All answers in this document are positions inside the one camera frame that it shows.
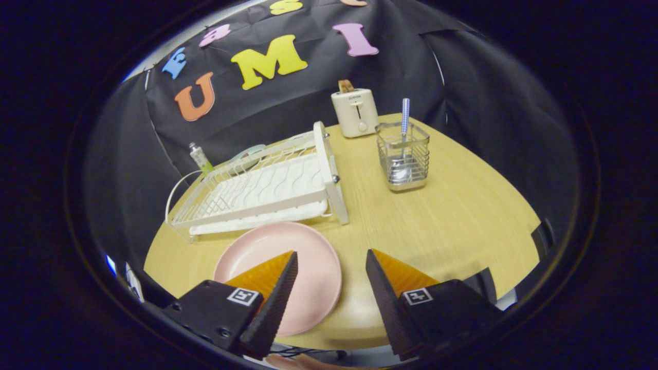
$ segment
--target yellow letter m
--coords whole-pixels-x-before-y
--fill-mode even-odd
[[[270,42],[267,55],[247,49],[235,54],[231,61],[240,66],[240,72],[245,83],[242,88],[249,90],[263,83],[263,78],[256,76],[256,71],[267,78],[274,78],[276,63],[279,63],[279,74],[290,74],[303,70],[308,63],[302,61],[295,50],[292,41],[295,35],[285,35]]]

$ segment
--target toaster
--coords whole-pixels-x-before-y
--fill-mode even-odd
[[[374,133],[378,119],[372,91],[353,89],[348,92],[336,92],[331,94],[331,100],[343,136],[355,138]]]

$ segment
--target orange letter u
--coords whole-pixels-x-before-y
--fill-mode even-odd
[[[212,76],[213,73],[208,72],[197,80],[197,85],[201,86],[201,93],[203,93],[203,103],[200,106],[195,107],[192,103],[192,96],[190,96],[190,91],[192,91],[191,86],[180,90],[180,92],[176,94],[174,100],[178,102],[180,114],[185,120],[192,122],[200,119],[208,113],[213,107],[213,104],[215,104],[215,92],[213,91],[213,85],[210,83],[210,77]]]

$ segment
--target wire rack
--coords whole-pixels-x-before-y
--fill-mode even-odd
[[[165,222],[190,236],[244,230],[278,221],[337,214],[349,222],[338,169],[321,122],[313,131],[217,167]]]

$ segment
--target foam letter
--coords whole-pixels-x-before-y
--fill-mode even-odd
[[[308,63],[299,58],[292,43],[294,39],[295,35],[284,35],[272,40],[267,49],[267,55],[252,49],[235,54],[231,61],[240,66],[242,77],[245,80],[242,88],[249,90],[263,83],[263,78],[256,76],[255,71],[259,71],[267,78],[274,78],[276,62],[279,62],[279,74],[289,74],[306,68]]]
[[[230,24],[224,24],[208,32],[206,36],[203,36],[203,40],[201,40],[201,42],[199,43],[199,47],[204,47],[209,43],[215,40],[219,40],[220,38],[223,38],[224,36],[231,33],[231,30],[228,29],[230,26],[231,26]]]
[[[272,14],[279,15],[296,11],[303,6],[304,4],[300,3],[299,0],[281,0],[270,5],[270,9],[272,10]]]
[[[337,30],[347,41],[349,50],[347,54],[352,57],[360,57],[362,55],[375,55],[379,53],[379,49],[373,47],[366,37],[363,35],[362,24],[359,23],[343,23],[337,24],[333,29]]]
[[[163,67],[163,72],[171,73],[171,79],[175,80],[178,77],[178,74],[185,66],[185,54],[183,54],[184,47],[176,50],[176,52],[169,58],[166,64]]]
[[[208,72],[197,80],[197,85],[201,86],[201,92],[203,93],[203,103],[200,106],[195,107],[192,103],[192,96],[190,96],[190,91],[192,91],[191,86],[180,90],[180,92],[176,94],[174,100],[178,102],[180,114],[185,120],[192,122],[200,119],[208,113],[210,108],[213,107],[213,104],[215,104],[215,92],[213,91],[213,85],[210,83],[210,77],[212,76],[213,73]]]
[[[345,5],[349,5],[350,7],[365,7],[368,5],[365,1],[359,1],[359,0],[340,0],[341,3]]]

